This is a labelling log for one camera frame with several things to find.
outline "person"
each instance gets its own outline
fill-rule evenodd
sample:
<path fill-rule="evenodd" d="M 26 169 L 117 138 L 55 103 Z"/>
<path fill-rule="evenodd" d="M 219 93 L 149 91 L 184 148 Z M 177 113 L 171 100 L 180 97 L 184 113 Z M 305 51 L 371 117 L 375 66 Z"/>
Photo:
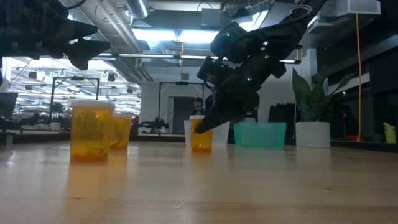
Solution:
<path fill-rule="evenodd" d="M 196 97 L 193 101 L 193 106 L 195 107 L 191 112 L 191 115 L 205 115 L 205 109 L 203 109 L 203 99 Z"/>

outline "doorway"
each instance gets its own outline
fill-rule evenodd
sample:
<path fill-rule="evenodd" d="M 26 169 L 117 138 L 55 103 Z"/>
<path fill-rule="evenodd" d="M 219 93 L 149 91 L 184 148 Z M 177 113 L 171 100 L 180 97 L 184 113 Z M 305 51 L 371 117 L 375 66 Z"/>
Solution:
<path fill-rule="evenodd" d="M 184 121 L 189 120 L 193 109 L 194 97 L 170 97 L 169 108 L 172 108 L 172 134 L 184 134 Z"/>

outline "green plant leaf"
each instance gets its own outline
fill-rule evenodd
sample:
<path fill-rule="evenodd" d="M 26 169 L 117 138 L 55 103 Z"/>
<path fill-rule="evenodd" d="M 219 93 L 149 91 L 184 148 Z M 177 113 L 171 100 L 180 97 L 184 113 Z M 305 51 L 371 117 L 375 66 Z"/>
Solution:
<path fill-rule="evenodd" d="M 311 101 L 309 102 L 313 112 L 317 116 L 319 116 L 323 110 L 320 104 L 325 97 L 325 90 L 323 88 L 325 80 L 326 80 L 326 66 L 324 66 L 321 72 L 318 74 L 317 84 L 315 85 L 315 88 L 312 90 L 312 98 Z"/>
<path fill-rule="evenodd" d="M 325 96 L 319 103 L 318 103 L 318 114 L 317 114 L 317 118 L 319 118 L 319 116 L 321 116 L 323 110 L 329 105 L 331 98 L 333 97 L 333 94 L 329 94 L 327 96 Z"/>
<path fill-rule="evenodd" d="M 323 92 L 325 93 L 325 96 L 329 93 L 329 79 L 326 78 L 325 81 L 323 82 Z"/>
<path fill-rule="evenodd" d="M 50 109 L 52 113 L 62 113 L 65 107 L 61 103 L 55 102 L 50 105 Z"/>
<path fill-rule="evenodd" d="M 311 96 L 310 85 L 301 77 L 296 69 L 293 68 L 292 74 L 293 91 L 296 97 L 296 102 L 299 103 L 301 99 L 306 99 Z"/>
<path fill-rule="evenodd" d="M 297 102 L 297 107 L 300 110 L 301 116 L 303 117 L 304 121 L 317 121 L 318 117 L 312 111 L 312 108 L 308 105 L 305 99 L 301 99 L 299 102 Z"/>
<path fill-rule="evenodd" d="M 330 95 L 333 95 L 338 89 L 344 87 L 345 85 L 348 84 L 349 80 L 354 76 L 354 74 L 349 74 L 346 75 L 337 85 L 337 87 L 330 93 Z"/>

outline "table surface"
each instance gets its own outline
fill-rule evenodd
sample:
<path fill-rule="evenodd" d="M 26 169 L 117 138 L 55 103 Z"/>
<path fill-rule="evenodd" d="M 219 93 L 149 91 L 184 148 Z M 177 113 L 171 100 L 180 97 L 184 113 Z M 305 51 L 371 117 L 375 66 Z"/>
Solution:
<path fill-rule="evenodd" d="M 108 165 L 69 144 L 0 151 L 1 223 L 398 223 L 398 154 L 134 142 Z"/>

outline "white planter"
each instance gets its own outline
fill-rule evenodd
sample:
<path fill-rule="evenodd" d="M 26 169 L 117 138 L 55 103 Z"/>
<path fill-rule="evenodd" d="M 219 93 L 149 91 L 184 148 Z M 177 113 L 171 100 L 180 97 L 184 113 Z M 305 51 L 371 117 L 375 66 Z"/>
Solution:
<path fill-rule="evenodd" d="M 297 122 L 296 146 L 330 147 L 330 125 L 327 122 Z"/>
<path fill-rule="evenodd" d="M 61 122 L 51 122 L 50 128 L 52 131 L 61 131 Z"/>

